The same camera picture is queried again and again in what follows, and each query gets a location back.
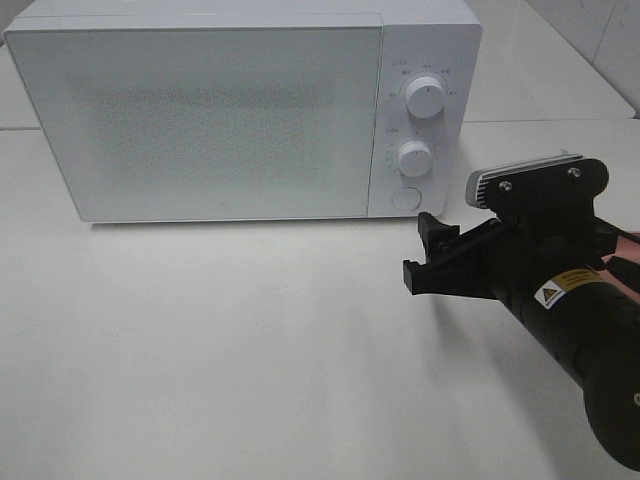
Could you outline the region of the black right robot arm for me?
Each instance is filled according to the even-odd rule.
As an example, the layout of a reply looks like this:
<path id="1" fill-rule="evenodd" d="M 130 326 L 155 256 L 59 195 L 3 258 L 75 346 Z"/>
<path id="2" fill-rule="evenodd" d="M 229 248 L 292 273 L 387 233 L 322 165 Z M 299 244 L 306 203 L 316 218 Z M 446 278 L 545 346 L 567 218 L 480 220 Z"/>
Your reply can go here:
<path id="1" fill-rule="evenodd" d="M 422 212 L 423 264 L 406 260 L 413 295 L 499 301 L 583 392 L 604 450 L 639 468 L 639 305 L 602 278 L 615 244 L 590 202 L 500 213 L 462 232 Z"/>

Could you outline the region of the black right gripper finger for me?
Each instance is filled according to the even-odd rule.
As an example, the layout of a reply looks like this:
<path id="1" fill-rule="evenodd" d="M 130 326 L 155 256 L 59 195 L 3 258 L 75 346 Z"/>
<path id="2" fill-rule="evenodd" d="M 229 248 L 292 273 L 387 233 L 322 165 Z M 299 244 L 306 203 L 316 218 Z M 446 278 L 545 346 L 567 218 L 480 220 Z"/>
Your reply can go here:
<path id="1" fill-rule="evenodd" d="M 469 251 L 486 240 L 498 228 L 498 220 L 490 219 L 462 232 L 459 225 L 444 224 L 433 215 L 422 212 L 418 215 L 418 233 L 427 260 L 452 258 Z"/>
<path id="2" fill-rule="evenodd" d="M 412 295 L 492 296 L 487 283 L 486 240 L 438 241 L 424 264 L 405 260 L 403 280 Z"/>

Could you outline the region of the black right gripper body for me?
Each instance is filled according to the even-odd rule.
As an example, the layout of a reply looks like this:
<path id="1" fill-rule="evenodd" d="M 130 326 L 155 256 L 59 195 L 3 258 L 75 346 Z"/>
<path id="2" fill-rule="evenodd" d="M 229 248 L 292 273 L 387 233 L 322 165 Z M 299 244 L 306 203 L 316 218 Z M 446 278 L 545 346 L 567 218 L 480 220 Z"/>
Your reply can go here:
<path id="1" fill-rule="evenodd" d="M 500 214 L 464 234 L 460 296 L 505 305 L 592 305 L 608 296 L 600 274 L 593 201 Z"/>

